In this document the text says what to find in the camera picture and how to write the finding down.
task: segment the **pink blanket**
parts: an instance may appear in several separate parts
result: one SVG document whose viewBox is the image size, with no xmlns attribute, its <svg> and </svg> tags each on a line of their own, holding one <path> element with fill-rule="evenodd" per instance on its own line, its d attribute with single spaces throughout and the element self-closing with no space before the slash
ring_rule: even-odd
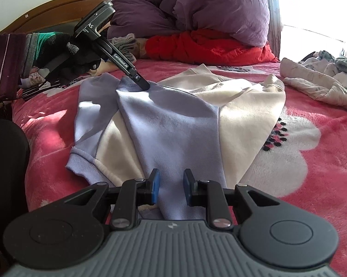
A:
<svg viewBox="0 0 347 277">
<path fill-rule="evenodd" d="M 160 81 L 192 66 L 140 60 L 136 67 L 148 80 Z M 278 63 L 209 68 L 215 74 L 254 82 L 263 81 L 269 73 L 279 77 Z M 65 169 L 74 144 L 79 85 L 55 92 L 13 104 L 13 121 L 31 147 L 25 180 L 30 210 L 88 185 Z M 316 102 L 290 87 L 286 94 L 278 124 L 241 182 L 330 221 L 340 237 L 332 267 L 347 276 L 347 111 Z"/>
</svg>

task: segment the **wooden headboard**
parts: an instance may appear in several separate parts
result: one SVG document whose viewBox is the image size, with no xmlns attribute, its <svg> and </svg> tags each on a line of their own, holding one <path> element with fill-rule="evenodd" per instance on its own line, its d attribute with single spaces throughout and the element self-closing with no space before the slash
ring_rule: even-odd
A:
<svg viewBox="0 0 347 277">
<path fill-rule="evenodd" d="M 0 33 L 30 33 L 79 21 L 102 1 L 106 0 L 52 0 L 24 13 Z"/>
</svg>

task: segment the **white stripe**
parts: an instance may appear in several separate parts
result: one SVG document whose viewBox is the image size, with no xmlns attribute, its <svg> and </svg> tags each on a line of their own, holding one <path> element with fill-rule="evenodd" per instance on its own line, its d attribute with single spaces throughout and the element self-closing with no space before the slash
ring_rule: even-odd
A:
<svg viewBox="0 0 347 277">
<path fill-rule="evenodd" d="M 8 48 L 8 42 L 9 42 L 9 41 L 10 41 L 10 33 L 8 33 L 6 50 L 4 51 L 2 67 L 0 68 L 0 80 L 1 80 L 1 78 L 2 78 L 2 71 L 3 71 L 4 61 L 5 61 L 5 59 L 6 59 L 6 54 L 7 54 L 7 48 Z"/>
</svg>

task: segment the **clothing tag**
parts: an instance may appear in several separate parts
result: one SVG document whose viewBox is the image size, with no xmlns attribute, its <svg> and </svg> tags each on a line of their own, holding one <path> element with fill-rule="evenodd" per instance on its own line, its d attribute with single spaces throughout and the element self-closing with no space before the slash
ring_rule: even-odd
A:
<svg viewBox="0 0 347 277">
<path fill-rule="evenodd" d="M 47 82 L 45 82 L 45 84 L 43 86 L 39 87 L 39 90 L 42 90 L 42 89 L 45 89 L 48 87 L 51 87 L 51 84 L 47 81 Z"/>
</svg>

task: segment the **purple duvet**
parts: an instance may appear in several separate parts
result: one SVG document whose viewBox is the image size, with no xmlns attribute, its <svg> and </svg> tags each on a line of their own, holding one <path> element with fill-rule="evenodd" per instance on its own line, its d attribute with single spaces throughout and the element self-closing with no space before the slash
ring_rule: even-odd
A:
<svg viewBox="0 0 347 277">
<path fill-rule="evenodd" d="M 199 28 L 229 33 L 250 46 L 267 41 L 267 0 L 113 0 L 108 38 L 171 35 Z"/>
</svg>

